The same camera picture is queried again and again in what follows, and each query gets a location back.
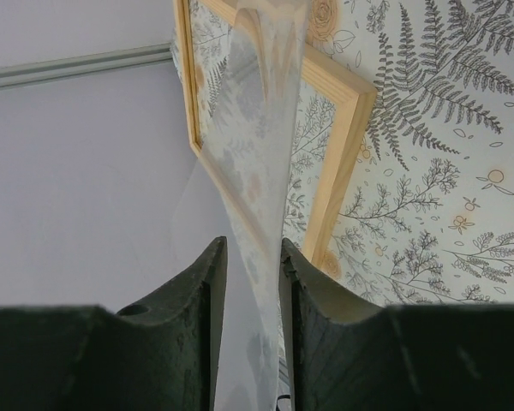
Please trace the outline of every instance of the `black object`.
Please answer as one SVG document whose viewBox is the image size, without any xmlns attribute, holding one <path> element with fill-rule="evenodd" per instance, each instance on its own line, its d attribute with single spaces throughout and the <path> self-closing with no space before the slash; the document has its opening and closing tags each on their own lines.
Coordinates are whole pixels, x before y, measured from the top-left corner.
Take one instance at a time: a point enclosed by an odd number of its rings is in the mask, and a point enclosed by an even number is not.
<svg viewBox="0 0 514 411">
<path fill-rule="evenodd" d="M 120 310 L 0 308 L 0 410 L 212 409 L 226 239 Z"/>
<path fill-rule="evenodd" d="M 282 246 L 295 411 L 514 410 L 514 305 L 381 309 Z"/>
<path fill-rule="evenodd" d="M 281 396 L 278 396 L 278 398 L 276 399 L 276 411 L 280 411 L 280 407 L 278 406 L 278 402 L 280 400 L 290 400 L 290 399 L 291 399 L 290 394 L 283 394 Z"/>
</svg>

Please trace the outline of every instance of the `botanical wallpaper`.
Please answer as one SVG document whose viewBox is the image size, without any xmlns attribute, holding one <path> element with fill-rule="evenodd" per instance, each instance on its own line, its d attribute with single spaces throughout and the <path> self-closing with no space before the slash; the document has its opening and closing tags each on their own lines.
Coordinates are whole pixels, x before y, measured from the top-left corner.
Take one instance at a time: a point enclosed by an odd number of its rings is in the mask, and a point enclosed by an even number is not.
<svg viewBox="0 0 514 411">
<path fill-rule="evenodd" d="M 229 28 L 196 8 L 204 122 Z M 322 270 L 380 305 L 514 301 L 514 0 L 313 0 L 307 41 L 379 91 Z M 334 110 L 302 84 L 298 244 Z"/>
</svg>

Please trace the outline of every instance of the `flower illustration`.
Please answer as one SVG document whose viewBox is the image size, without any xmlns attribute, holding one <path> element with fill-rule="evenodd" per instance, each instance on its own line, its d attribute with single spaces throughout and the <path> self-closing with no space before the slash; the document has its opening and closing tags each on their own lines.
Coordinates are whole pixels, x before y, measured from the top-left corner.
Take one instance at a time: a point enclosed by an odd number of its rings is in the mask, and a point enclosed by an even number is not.
<svg viewBox="0 0 514 411">
<path fill-rule="evenodd" d="M 386 249 L 388 248 L 388 246 L 384 246 L 384 247 L 381 247 L 379 244 L 375 243 L 375 253 L 379 256 L 379 257 L 382 257 L 383 255 L 385 255 L 385 251 Z"/>
<path fill-rule="evenodd" d="M 505 174 L 501 170 L 491 170 L 489 171 L 487 177 L 476 177 L 476 180 L 480 180 L 481 182 L 487 182 L 487 184 L 481 188 L 482 190 L 487 190 L 491 187 L 495 187 L 502 194 L 514 195 L 512 191 L 509 191 L 506 188 L 502 188 L 498 185 L 505 180 Z"/>
<path fill-rule="evenodd" d="M 336 31 L 337 24 L 337 0 L 313 0 L 308 14 L 307 43 L 329 56 L 343 52 L 355 35 L 348 30 Z"/>
<path fill-rule="evenodd" d="M 360 152 L 358 153 L 358 158 L 356 161 L 358 163 L 362 163 L 364 161 L 369 162 L 370 164 L 377 164 L 374 156 L 372 156 L 371 151 L 373 148 L 366 142 L 364 138 L 362 143 L 360 144 Z"/>
<path fill-rule="evenodd" d="M 456 216 L 453 220 L 453 225 L 450 225 L 449 228 L 456 229 L 459 232 L 459 234 L 462 234 L 464 229 L 467 229 L 468 227 L 471 227 L 473 225 L 474 223 L 469 223 L 468 221 L 466 221 L 466 218 L 462 216 Z"/>
<path fill-rule="evenodd" d="M 334 280 L 341 278 L 341 265 L 331 250 L 326 250 L 320 269 Z"/>
<path fill-rule="evenodd" d="M 466 201 L 464 208 L 466 208 L 468 211 L 474 211 L 476 207 L 480 208 L 480 206 L 476 204 L 476 197 L 474 197 L 473 200 L 468 199 L 466 197 L 463 198 Z"/>
</svg>

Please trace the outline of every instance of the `wall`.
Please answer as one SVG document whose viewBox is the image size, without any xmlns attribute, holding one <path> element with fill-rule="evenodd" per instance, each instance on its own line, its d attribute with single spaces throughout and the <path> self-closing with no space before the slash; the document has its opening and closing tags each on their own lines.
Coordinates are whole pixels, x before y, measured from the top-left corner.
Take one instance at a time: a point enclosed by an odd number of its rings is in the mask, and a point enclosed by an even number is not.
<svg viewBox="0 0 514 411">
<path fill-rule="evenodd" d="M 170 0 L 0 0 L 0 67 L 159 45 Z"/>
<path fill-rule="evenodd" d="M 0 304 L 116 310 L 172 277 L 186 136 L 171 63 L 0 92 Z"/>
<path fill-rule="evenodd" d="M 320 268 L 379 305 L 514 302 L 514 0 L 314 5 L 307 41 L 379 92 Z M 230 37 L 201 5 L 191 24 L 205 120 Z M 334 111 L 303 82 L 284 224 L 298 244 Z"/>
</svg>

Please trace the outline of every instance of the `framed botanical print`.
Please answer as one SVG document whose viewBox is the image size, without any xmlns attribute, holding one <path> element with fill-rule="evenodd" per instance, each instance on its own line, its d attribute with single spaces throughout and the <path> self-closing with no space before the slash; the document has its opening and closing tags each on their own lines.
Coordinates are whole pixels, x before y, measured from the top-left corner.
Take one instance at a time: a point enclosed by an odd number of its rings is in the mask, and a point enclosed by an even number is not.
<svg viewBox="0 0 514 411">
<path fill-rule="evenodd" d="M 226 67 L 236 2 L 175 0 L 174 4 L 188 139 L 199 155 Z M 377 91 L 309 44 L 302 79 L 284 233 L 320 266 Z"/>
</svg>

